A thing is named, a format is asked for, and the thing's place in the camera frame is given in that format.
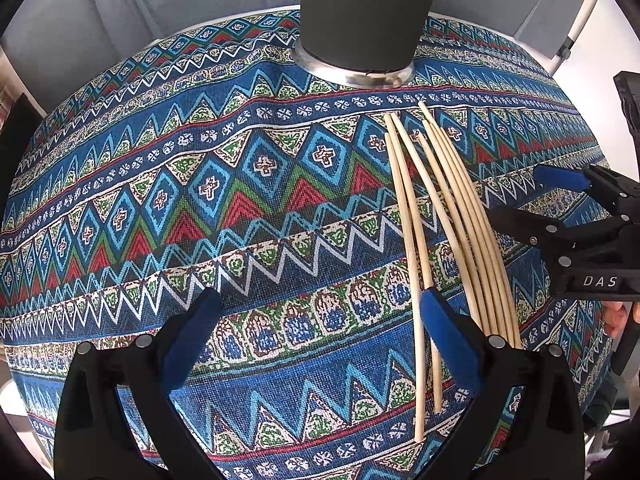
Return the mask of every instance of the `screw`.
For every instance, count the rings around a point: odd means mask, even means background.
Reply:
[[[564,355],[564,352],[562,352],[562,349],[558,345],[549,345],[549,353],[553,357],[562,357]]]
[[[76,352],[78,352],[80,355],[88,353],[89,350],[91,350],[91,343],[89,343],[88,341],[84,341],[76,347]]]
[[[504,348],[507,342],[499,335],[489,336],[489,344],[494,348]]]
[[[136,346],[138,348],[146,348],[154,340],[151,334],[142,334],[136,338]]]

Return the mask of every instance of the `geometric pattern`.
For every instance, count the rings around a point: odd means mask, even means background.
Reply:
[[[425,101],[487,207],[568,224],[603,217],[590,199],[533,181],[539,162],[606,161],[519,46],[430,18],[414,80],[366,91],[293,64],[299,22],[298,10],[262,12],[161,41],[76,92],[31,140],[2,217],[0,336],[49,451],[79,341],[127,345],[215,286],[223,317],[172,401],[225,477],[416,474],[468,392],[443,367],[444,410],[433,413],[428,384],[427,438],[413,443],[414,344],[386,112],[413,135]],[[410,172],[434,281],[466,311],[451,247]],[[564,349],[584,407],[610,349],[600,305],[550,300],[539,253],[498,240],[523,345]],[[481,463],[506,438],[520,394]],[[130,392],[120,398],[143,455],[157,463]]]

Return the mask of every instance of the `bundle of wooden sticks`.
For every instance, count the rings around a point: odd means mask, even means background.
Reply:
[[[460,278],[472,319],[487,336],[500,335],[514,348],[522,348],[522,343],[513,295],[497,239],[489,225],[476,188],[449,136],[438,126],[426,105],[423,102],[418,105],[426,118],[422,121],[422,125],[429,142],[423,134],[418,135],[417,141],[431,167],[431,172],[440,188],[449,215],[440,201],[431,181],[431,175],[415,149],[414,142],[402,126],[400,117],[395,114],[385,115],[387,129],[385,140],[398,197],[402,235],[407,255],[415,340],[414,439],[416,442],[421,442],[424,439],[426,409],[426,359],[419,297],[422,289],[433,286],[433,279],[422,219],[398,132],[408,155],[424,182],[436,214],[447,235],[460,269]],[[422,275],[422,289],[418,275],[418,261]],[[442,372],[440,355],[433,342],[431,343],[431,363],[434,410],[440,412],[442,409]]]

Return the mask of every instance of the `human hand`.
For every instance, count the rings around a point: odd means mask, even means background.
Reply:
[[[625,329],[628,315],[622,304],[622,301],[602,302],[602,306],[604,306],[604,331],[613,339],[617,338]],[[631,312],[634,315],[635,322],[640,323],[640,303],[634,303]]]

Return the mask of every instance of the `gray fabric backdrop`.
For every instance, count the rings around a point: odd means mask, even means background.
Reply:
[[[552,57],[583,0],[434,0],[432,11],[493,28]],[[50,111],[153,40],[223,16],[300,0],[25,0],[0,44]]]

